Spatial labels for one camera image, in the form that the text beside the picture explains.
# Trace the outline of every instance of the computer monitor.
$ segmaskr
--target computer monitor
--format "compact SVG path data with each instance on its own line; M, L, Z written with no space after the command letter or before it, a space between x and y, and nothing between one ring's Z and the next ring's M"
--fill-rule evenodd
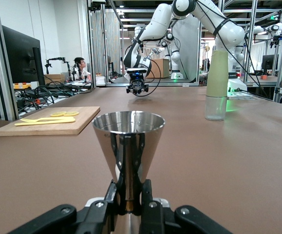
M264 55L262 57L262 69L263 73L267 74L267 70L272 70L273 67L273 60L274 60L274 55ZM279 55L277 56L277 61L276 61L276 68L278 68L278 60L279 60Z
M45 85L40 55L40 41L2 26L13 83L38 81Z

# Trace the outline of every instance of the bolt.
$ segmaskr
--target bolt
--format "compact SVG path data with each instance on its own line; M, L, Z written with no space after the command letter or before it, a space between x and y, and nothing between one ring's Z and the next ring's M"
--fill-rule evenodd
M151 207L151 208L157 207L156 202L151 201L151 202L149 203L149 207Z
M187 215L187 214L190 213L190 211L189 211L187 208L182 208L182 209L180 210L180 212L181 212L183 215Z
M61 213L62 214L67 214L67 213L69 213L71 211L71 209L69 209L69 208L63 208L62 210L61 210Z
M98 203L96 204L96 207L98 207L98 208L100 208L100 207L102 207L102 206L104 206L104 203L103 203L103 202L98 202Z

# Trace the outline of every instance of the table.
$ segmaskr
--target table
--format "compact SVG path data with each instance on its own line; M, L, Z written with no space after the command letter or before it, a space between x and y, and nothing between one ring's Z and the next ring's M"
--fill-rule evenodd
M255 75L251 75L251 76L256 82L258 78L262 87L275 87L277 85L278 77L267 76L267 79L261 79L261 76L257 76L257 77ZM247 77L246 85L249 87L250 86L257 87L257 84L254 82L252 78L250 76Z
M166 120L148 178L171 208L189 204L233 233L282 233L282 104L228 100L204 118L206 87L158 87L147 97L97 88L53 107L142 110ZM0 127L7 124L0 120ZM90 123L77 136L0 137L0 234L68 203L78 210L111 181Z

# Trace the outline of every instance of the metal cup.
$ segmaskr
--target metal cup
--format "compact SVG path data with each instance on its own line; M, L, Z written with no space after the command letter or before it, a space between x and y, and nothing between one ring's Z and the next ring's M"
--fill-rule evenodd
M108 113L93 120L113 180L119 214L141 214L140 193L165 120L143 111Z

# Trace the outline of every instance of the cardboard box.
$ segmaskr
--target cardboard box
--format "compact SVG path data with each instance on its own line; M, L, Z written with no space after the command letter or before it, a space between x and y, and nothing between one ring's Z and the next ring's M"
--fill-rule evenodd
M47 75L44 75L44 76L45 76L44 81L45 81L46 84L52 82L47 77L49 77L50 79L52 79L55 82L61 82L61 83L65 82L65 75L64 74L47 74Z
M150 72L150 74L146 78L160 78L160 70L161 70L161 78L168 78L169 77L169 60L166 58L160 58L160 59L153 59L153 61L152 61L152 69L151 69L153 73Z

